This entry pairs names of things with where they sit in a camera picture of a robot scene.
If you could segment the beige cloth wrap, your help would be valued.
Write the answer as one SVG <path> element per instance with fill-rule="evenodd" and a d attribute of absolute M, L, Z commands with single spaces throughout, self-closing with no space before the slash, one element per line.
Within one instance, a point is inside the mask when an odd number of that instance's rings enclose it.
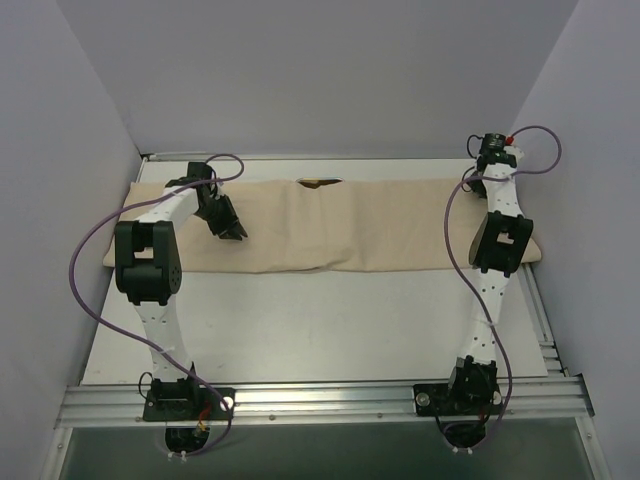
<path fill-rule="evenodd" d="M 222 190 L 248 236 L 221 240 L 190 217 L 176 232 L 186 272 L 393 272 L 466 268 L 486 201 L 454 179 L 352 181 L 307 189 L 290 180 Z"/>

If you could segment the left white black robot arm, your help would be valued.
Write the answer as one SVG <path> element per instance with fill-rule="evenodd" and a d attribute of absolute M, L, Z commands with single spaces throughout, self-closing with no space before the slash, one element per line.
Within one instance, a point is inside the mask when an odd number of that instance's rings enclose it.
<path fill-rule="evenodd" d="M 195 366 L 177 316 L 182 266 L 176 232 L 197 217 L 221 240 L 242 241 L 248 234 L 206 162 L 190 162 L 184 176 L 165 185 L 162 197 L 135 219 L 117 222 L 116 286 L 134 306 L 146 339 L 153 344 L 150 401 L 165 401 L 177 418 L 190 419 L 201 409 L 204 389 L 189 376 Z"/>

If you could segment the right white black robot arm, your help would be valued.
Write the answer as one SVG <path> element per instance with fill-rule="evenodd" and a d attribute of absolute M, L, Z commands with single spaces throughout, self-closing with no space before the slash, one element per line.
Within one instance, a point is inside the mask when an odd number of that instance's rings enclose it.
<path fill-rule="evenodd" d="M 481 141 L 471 190 L 487 200 L 487 214 L 468 255 L 477 274 L 475 303 L 468 339 L 443 390 L 445 403 L 455 412 L 467 412 L 479 400 L 492 402 L 498 390 L 495 326 L 510 277 L 518 270 L 533 232 L 533 221 L 519 205 L 514 178 L 522 157 L 503 134 L 488 133 Z"/>

